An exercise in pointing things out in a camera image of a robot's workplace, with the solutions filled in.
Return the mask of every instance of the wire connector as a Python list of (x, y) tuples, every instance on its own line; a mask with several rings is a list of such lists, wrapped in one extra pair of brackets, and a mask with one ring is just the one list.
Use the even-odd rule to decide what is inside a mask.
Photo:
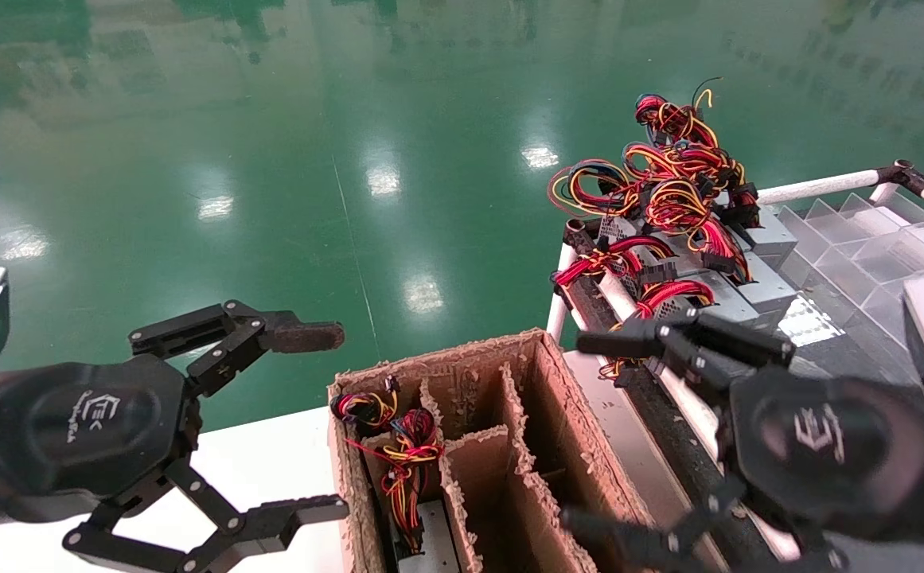
[(399, 381), (397, 381), (397, 376), (395, 374), (388, 374), (388, 377), (384, 378), (384, 391), (401, 392), (401, 385)]
[(663, 259), (658, 264), (646, 265), (639, 271), (636, 276), (636, 282), (640, 286), (654, 283), (668, 283), (670, 280), (677, 280), (677, 267), (672, 259)]
[(737, 269), (734, 257), (714, 255), (706, 251), (702, 251), (702, 266), (710, 269), (710, 271), (723, 272), (724, 275), (732, 275)]

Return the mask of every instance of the box compartment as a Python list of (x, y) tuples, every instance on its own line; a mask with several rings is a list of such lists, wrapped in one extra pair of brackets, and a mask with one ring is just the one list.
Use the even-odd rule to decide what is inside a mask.
[[(625, 570), (610, 550), (587, 552), (559, 524), (568, 504), (652, 520), (551, 337), (536, 329), (339, 374), (328, 392), (382, 392), (388, 374), (399, 378), (403, 403), (418, 400), (439, 425), (446, 449), (437, 461), (439, 487), (423, 496), (443, 497), (463, 571)], [(352, 509), (342, 522), (345, 568), (388, 571), (378, 532), (388, 520), (374, 515), (382, 494), (368, 479), (386, 471), (386, 462), (345, 441), (356, 438), (332, 419), (334, 475)], [(389, 442), (385, 435), (367, 443), (381, 439)]]

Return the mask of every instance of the torn cardboard edge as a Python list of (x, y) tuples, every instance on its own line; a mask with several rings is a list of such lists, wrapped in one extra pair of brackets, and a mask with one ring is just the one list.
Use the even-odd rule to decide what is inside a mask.
[[(382, 392), (383, 380), (388, 374), (399, 377), (403, 388), (400, 403), (404, 407), (422, 405), (430, 410), (439, 425), (439, 438), (450, 446), (450, 454), (439, 460), (440, 485), (459, 566), (463, 570), (483, 571), (484, 559), (476, 550), (478, 537), (466, 529), (475, 514), (470, 511), (472, 508), (466, 507), (466, 485), (459, 485), (457, 476), (452, 473), (457, 470), (454, 460), (458, 457), (482, 460), (485, 456), (480, 457), (480, 449), (497, 447), (499, 464), (499, 443), (502, 431), (506, 431), (508, 459), (501, 492), (508, 492), (509, 503), (517, 508), (520, 529), (533, 547), (531, 553), (537, 558), (537, 569), (597, 571), (585, 548), (560, 528), (559, 503), (543, 476), (533, 469), (536, 458), (526, 440), (530, 416), (526, 403), (530, 400), (544, 403), (538, 415), (552, 412), (546, 414), (553, 418), (546, 427), (550, 435), (556, 437), (563, 454), (564, 473), (574, 476), (575, 486), (589, 501), (590, 509), (651, 524), (645, 506), (606, 441), (588, 400), (564, 364), (560, 349), (542, 330), (471, 342), (455, 349), (339, 374), (328, 388), (328, 394)], [(333, 420), (331, 427), (335, 480), (339, 493), (352, 508), (341, 526), (345, 569), (383, 572), (386, 570), (383, 552), (375, 530), (383, 526), (383, 522), (373, 515), (375, 493), (366, 478), (363, 457), (345, 442), (346, 438), (357, 438), (355, 429), (346, 429)], [(497, 468), (490, 474), (491, 477), (500, 475)], [(469, 482), (468, 487), (472, 489), (468, 474), (462, 475), (462, 481)], [(481, 494), (470, 493), (469, 496), (480, 497)], [(602, 565), (610, 570), (611, 563)]]

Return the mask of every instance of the wire bundle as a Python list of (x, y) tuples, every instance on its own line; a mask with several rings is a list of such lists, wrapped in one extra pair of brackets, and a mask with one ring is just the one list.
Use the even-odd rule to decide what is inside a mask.
[(688, 179), (666, 179), (656, 185), (645, 219), (665, 235), (687, 236), (688, 249), (701, 251), (707, 266), (719, 268), (738, 284), (751, 282), (752, 274), (741, 248)]
[(397, 412), (399, 391), (399, 384), (393, 375), (385, 378), (384, 389), (392, 395), (390, 403), (385, 403), (373, 392), (342, 394), (331, 399), (331, 413), (346, 424), (355, 424), (357, 431), (365, 438), (388, 431), (390, 422)]
[(637, 301), (637, 318), (650, 319), (663, 303), (675, 297), (698, 298), (702, 306), (713, 304), (713, 291), (697, 280), (672, 280), (646, 287), (642, 297)]
[[(595, 179), (600, 195), (585, 189), (584, 182)], [(548, 196), (561, 211), (573, 217), (587, 215), (625, 216), (639, 207), (641, 185), (625, 170), (604, 159), (586, 159), (564, 167), (550, 178)]]
[(665, 144), (659, 138), (664, 135), (665, 138), (674, 142), (687, 140), (717, 148), (719, 141), (717, 141), (716, 133), (713, 133), (713, 130), (706, 126), (702, 119), (699, 119), (698, 104), (707, 94), (709, 94), (711, 106), (712, 91), (710, 90), (702, 92), (695, 100), (695, 105), (683, 106), (670, 103), (660, 95), (641, 95), (635, 106), (635, 120), (646, 127), (646, 134), (649, 135), (649, 141), (654, 146)]
[(429, 463), (443, 454), (437, 443), (433, 414), (425, 407), (408, 410), (390, 422), (397, 446), (385, 446), (384, 457), (392, 468), (381, 479), (381, 489), (392, 505), (392, 518), (411, 555), (422, 550), (423, 522), (419, 496), (429, 480)]
[(579, 276), (602, 275), (605, 271), (610, 271), (618, 277), (632, 276), (635, 279), (644, 266), (639, 257), (630, 250), (632, 247), (644, 247), (658, 259), (675, 256), (670, 246), (655, 236), (629, 236), (611, 244), (607, 251), (597, 249), (593, 250), (591, 255), (581, 255), (564, 271), (554, 275), (554, 283), (559, 287), (567, 287)]

